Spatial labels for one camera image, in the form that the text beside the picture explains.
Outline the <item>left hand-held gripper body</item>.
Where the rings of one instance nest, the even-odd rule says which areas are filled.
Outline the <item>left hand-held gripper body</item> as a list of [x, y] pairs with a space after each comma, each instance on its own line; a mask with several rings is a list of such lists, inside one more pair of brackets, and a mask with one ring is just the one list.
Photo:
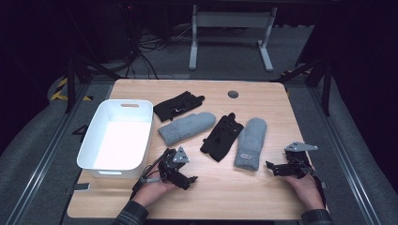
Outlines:
[[187, 176], [182, 174], [179, 169], [189, 162], [190, 159], [182, 147], [178, 149], [167, 148], [152, 165], [145, 168], [139, 178], [139, 186], [141, 187], [145, 183], [157, 182], [157, 179], [150, 178], [150, 174], [152, 174], [155, 166], [158, 167], [157, 172], [160, 173], [161, 180], [167, 180], [172, 184], [173, 181], [184, 181], [184, 178]]

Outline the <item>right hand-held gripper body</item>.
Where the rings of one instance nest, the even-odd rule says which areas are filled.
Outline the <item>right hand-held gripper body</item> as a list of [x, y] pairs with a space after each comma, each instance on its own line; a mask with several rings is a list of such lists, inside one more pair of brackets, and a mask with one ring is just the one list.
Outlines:
[[316, 151], [316, 145], [310, 145], [304, 142], [292, 142], [284, 148], [287, 159], [286, 175], [294, 175], [298, 179], [304, 177], [307, 173], [316, 175], [310, 160], [309, 151]]

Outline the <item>black knit glove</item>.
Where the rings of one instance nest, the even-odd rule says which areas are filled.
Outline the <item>black knit glove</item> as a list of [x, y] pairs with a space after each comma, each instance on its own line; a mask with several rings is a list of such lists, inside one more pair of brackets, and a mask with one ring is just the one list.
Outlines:
[[224, 115], [204, 139], [200, 148], [201, 152], [209, 154], [214, 160], [220, 162], [228, 154], [242, 130], [243, 126], [236, 121], [233, 112]]
[[189, 91], [167, 99], [153, 107], [153, 112], [162, 122], [173, 120], [175, 117], [200, 107], [205, 100], [204, 96], [195, 96]]

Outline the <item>person's right hand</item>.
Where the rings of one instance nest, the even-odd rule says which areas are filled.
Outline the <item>person's right hand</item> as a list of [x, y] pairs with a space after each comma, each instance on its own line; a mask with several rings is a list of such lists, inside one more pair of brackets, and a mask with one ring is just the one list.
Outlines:
[[300, 179], [294, 176], [284, 176], [283, 180], [293, 187], [298, 194], [298, 198], [308, 211], [326, 208], [317, 188], [317, 184], [311, 175], [306, 174]]

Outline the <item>person's left hand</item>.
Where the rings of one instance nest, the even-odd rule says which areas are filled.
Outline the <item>person's left hand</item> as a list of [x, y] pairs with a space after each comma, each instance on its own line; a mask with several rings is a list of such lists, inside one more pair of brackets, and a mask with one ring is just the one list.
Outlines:
[[145, 183], [138, 192], [131, 198], [133, 202], [139, 203], [143, 207], [158, 201], [162, 196], [176, 189], [172, 183], [164, 183], [161, 180], [159, 172], [150, 174], [151, 179], [157, 179], [157, 182]]

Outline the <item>grey knit mitten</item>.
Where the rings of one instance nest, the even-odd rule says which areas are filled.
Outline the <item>grey knit mitten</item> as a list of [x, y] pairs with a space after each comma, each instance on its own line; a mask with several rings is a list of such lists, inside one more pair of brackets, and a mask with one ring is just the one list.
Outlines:
[[211, 112], [192, 113], [160, 127], [158, 132], [167, 146], [179, 143], [200, 134], [216, 123], [216, 116]]
[[267, 123], [262, 118], [252, 118], [238, 135], [235, 166], [251, 172], [259, 169], [259, 160], [264, 146]]

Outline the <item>white plastic basket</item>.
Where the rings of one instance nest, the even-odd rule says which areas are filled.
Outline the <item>white plastic basket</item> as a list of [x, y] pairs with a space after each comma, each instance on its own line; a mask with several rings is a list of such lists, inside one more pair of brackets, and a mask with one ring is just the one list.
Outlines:
[[102, 101], [84, 135], [77, 165], [95, 177], [138, 178], [147, 164], [152, 121], [150, 101]]

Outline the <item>black metal stand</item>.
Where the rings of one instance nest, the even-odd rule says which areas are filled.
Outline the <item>black metal stand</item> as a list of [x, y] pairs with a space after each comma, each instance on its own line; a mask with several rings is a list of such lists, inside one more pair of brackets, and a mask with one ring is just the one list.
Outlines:
[[286, 71], [280, 78], [271, 80], [272, 83], [285, 83], [299, 74], [309, 70], [309, 75], [305, 81], [307, 87], [317, 87], [323, 81], [321, 107], [326, 116], [329, 116], [329, 97], [331, 88], [331, 60], [329, 57], [315, 59], [292, 71]]
[[66, 113], [70, 113], [77, 101], [77, 94], [75, 90], [75, 78], [78, 78], [80, 83], [89, 84], [92, 80], [91, 72], [88, 71], [86, 66], [91, 66], [92, 68], [98, 70], [101, 74], [108, 76], [109, 78], [117, 81], [120, 76], [111, 71], [110, 69], [102, 66], [101, 64], [95, 62], [78, 53], [73, 53], [67, 63], [67, 85], [68, 85], [68, 106]]

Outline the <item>yellow and black floor tape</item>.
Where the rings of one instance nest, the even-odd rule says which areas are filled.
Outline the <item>yellow and black floor tape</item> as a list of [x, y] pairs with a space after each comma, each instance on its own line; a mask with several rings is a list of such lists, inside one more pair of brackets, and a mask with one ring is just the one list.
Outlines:
[[67, 86], [68, 79], [62, 78], [57, 87], [54, 90], [54, 93], [51, 95], [50, 100], [68, 100], [69, 97], [67, 95], [63, 95], [62, 91]]

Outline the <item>grey metal floor rail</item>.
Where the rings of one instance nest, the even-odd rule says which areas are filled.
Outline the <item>grey metal floor rail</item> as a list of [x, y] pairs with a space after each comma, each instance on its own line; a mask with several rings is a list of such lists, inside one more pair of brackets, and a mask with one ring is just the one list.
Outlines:
[[72, 98], [72, 103], [68, 107], [67, 111], [63, 114], [62, 119], [52, 136], [49, 145], [47, 146], [43, 156], [41, 157], [37, 167], [31, 173], [29, 177], [28, 183], [25, 186], [23, 193], [13, 210], [11, 211], [5, 225], [20, 225], [21, 221], [33, 201], [38, 189], [45, 178], [47, 171], [49, 170], [54, 157], [59, 149], [59, 145], [65, 136], [67, 127], [72, 120], [74, 114], [76, 113], [79, 105], [83, 101], [83, 97], [87, 93], [89, 89], [88, 84], [82, 84], [75, 93], [69, 91], [69, 94], [72, 96], [75, 94], [75, 97]]
[[328, 131], [331, 138], [333, 149], [336, 157], [338, 158], [339, 164], [344, 172], [344, 176], [347, 180], [348, 185], [359, 205], [360, 211], [366, 221], [367, 225], [381, 225], [378, 214], [375, 211], [373, 204], [371, 203], [369, 196], [351, 162], [344, 144], [333, 125], [332, 120], [323, 110], [322, 99], [315, 88], [308, 89], [309, 95], [313, 100], [315, 107], [320, 113], [321, 120]]

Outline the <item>white metal desk frame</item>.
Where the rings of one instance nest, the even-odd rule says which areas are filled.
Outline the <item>white metal desk frame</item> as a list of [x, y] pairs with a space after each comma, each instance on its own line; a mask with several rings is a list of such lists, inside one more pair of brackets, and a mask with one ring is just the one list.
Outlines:
[[268, 55], [268, 40], [276, 19], [278, 9], [273, 7], [266, 12], [217, 12], [201, 11], [197, 5], [192, 7], [191, 15], [191, 53], [189, 70], [196, 70], [198, 56], [199, 27], [225, 27], [225, 28], [263, 28], [264, 37], [257, 41], [263, 64], [266, 71], [271, 72], [273, 65]]

